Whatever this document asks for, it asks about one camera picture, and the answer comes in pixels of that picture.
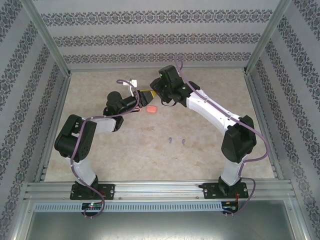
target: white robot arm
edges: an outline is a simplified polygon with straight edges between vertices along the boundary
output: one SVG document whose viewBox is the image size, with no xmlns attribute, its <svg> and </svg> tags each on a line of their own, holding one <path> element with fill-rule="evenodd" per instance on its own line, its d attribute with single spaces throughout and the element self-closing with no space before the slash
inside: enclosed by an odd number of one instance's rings
<svg viewBox="0 0 320 240">
<path fill-rule="evenodd" d="M 221 110 L 228 113 L 235 119 L 239 119 L 239 116 L 233 114 L 217 104 L 211 98 L 209 98 L 203 90 L 196 90 L 199 94 L 204 96 L 207 100 L 215 103 Z M 227 118 L 221 112 L 219 112 L 216 108 L 212 105 L 208 104 L 208 102 L 201 99 L 195 92 L 190 94 L 190 97 L 186 99 L 186 106 L 203 116 L 207 119 L 210 123 L 212 123 L 224 136 L 226 131 L 228 130 L 229 126 L 234 126 L 236 122 L 232 121 L 231 119 Z M 241 167 L 242 162 L 247 158 L 247 154 L 242 158 L 241 162 L 231 162 L 228 159 L 225 159 L 225 166 L 224 170 L 221 174 L 221 179 L 228 184 L 229 186 L 233 186 L 236 184 L 240 177 L 239 177 L 239 170 Z"/>
</svg>

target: beige floor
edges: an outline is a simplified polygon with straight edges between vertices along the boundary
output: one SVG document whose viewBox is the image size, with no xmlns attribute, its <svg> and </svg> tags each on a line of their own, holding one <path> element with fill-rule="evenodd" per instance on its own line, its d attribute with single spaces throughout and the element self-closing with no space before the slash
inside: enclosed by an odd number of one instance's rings
<svg viewBox="0 0 320 240">
<path fill-rule="evenodd" d="M 255 128 L 259 128 L 241 69 L 185 69 L 184 73 L 226 109 L 251 116 Z M 70 114 L 84 118 L 101 115 L 111 91 L 120 92 L 123 98 L 129 96 L 128 88 L 116 84 L 116 80 L 130 78 L 138 80 L 138 89 L 148 89 L 151 81 L 158 78 L 158 69 L 74 73 L 58 131 Z M 118 132 L 94 136 L 88 156 L 99 180 L 218 179 L 225 163 L 220 132 L 201 115 L 180 104 L 162 106 L 157 96 L 151 105 L 158 107 L 156 114 L 145 109 L 128 114 Z M 251 158 L 264 152 L 264 144 L 257 138 Z M 247 164 L 243 176 L 274 178 L 267 158 Z M 52 151 L 45 181 L 74 181 L 70 166 L 56 150 Z"/>
</svg>

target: wallpaper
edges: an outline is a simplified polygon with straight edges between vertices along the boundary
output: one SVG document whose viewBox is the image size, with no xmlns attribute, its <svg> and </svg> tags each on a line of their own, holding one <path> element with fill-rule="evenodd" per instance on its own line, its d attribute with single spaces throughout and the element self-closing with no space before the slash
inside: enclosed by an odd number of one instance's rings
<svg viewBox="0 0 320 240">
<path fill-rule="evenodd" d="M 251 73 L 311 239 L 320 239 L 319 17 L 317 1 L 292 1 Z"/>
<path fill-rule="evenodd" d="M 18 0 L 0 1 L 0 240 L 32 182 L 65 77 Z"/>
<path fill-rule="evenodd" d="M 71 70 L 245 67 L 279 0 L 35 0 Z"/>
</svg>

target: small orange cube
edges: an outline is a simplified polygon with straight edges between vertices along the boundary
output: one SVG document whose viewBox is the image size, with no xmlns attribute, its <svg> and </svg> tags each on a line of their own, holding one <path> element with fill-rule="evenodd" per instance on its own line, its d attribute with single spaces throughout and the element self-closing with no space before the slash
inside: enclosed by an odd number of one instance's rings
<svg viewBox="0 0 320 240">
<path fill-rule="evenodd" d="M 148 105 L 148 106 L 146 106 L 146 112 L 151 113 L 151 114 L 155 114 L 157 112 L 157 107 L 152 106 L 152 105 Z"/>
</svg>

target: patterned wall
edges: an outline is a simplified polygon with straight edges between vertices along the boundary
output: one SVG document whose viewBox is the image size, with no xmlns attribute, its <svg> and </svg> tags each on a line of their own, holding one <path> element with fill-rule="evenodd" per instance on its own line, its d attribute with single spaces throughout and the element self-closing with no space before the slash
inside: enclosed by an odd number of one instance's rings
<svg viewBox="0 0 320 240">
<path fill-rule="evenodd" d="M 320 239 L 320 5 L 293 0 L 251 73 L 281 170 Z"/>
<path fill-rule="evenodd" d="M 279 0 L 35 0 L 71 70 L 245 67 Z"/>
<path fill-rule="evenodd" d="M 44 152 L 64 76 L 19 0 L 0 0 L 0 240 Z"/>
</svg>

